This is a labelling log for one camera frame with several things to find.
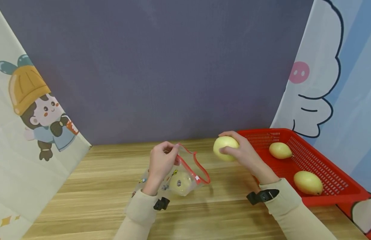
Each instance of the yellow pear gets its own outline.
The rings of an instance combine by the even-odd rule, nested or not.
[[[297,172],[293,177],[293,181],[295,182],[297,189],[305,194],[321,195],[323,192],[323,184],[321,180],[312,172]]]
[[[222,147],[233,147],[239,148],[239,143],[233,138],[229,136],[218,137],[213,144],[213,152],[215,155],[223,161],[233,161],[235,160],[234,157],[228,154],[220,153],[219,149]]]
[[[287,144],[282,142],[274,142],[271,144],[271,146],[269,146],[269,152],[277,159],[286,159],[288,157],[292,157],[291,149]]]
[[[180,196],[186,196],[192,190],[191,184],[192,180],[189,174],[184,171],[178,171],[171,177],[169,189]]]

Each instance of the mesh basket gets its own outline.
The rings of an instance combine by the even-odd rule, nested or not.
[[[263,161],[279,177],[287,179],[308,207],[355,202],[366,200],[369,197],[363,187],[292,130],[254,129],[238,133],[248,139]],[[282,160],[274,158],[268,150],[274,142],[287,144],[293,156]],[[321,179],[324,186],[322,195],[307,195],[296,188],[293,176],[296,172],[303,170],[312,172]]]

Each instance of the black wrist mount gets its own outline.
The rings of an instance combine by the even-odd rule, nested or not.
[[[279,194],[279,192],[280,191],[277,189],[262,190],[258,194],[256,194],[255,192],[251,192],[247,195],[247,199],[252,205],[255,205],[259,202],[268,202],[269,200],[274,199]]]
[[[153,206],[153,209],[155,210],[166,210],[167,207],[168,207],[168,204],[169,204],[170,200],[169,199],[166,199],[165,197],[162,197],[162,199],[158,199],[156,204]]]

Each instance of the cartoon bunny ears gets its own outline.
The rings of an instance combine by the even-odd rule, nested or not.
[[[7,61],[0,61],[0,71],[2,73],[12,75],[17,68],[27,65],[33,66],[33,63],[31,59],[29,59],[28,55],[24,54],[19,56],[17,66]]]

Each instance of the gray wall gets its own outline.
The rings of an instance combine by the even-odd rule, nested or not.
[[[92,144],[269,127],[312,0],[0,0]]]

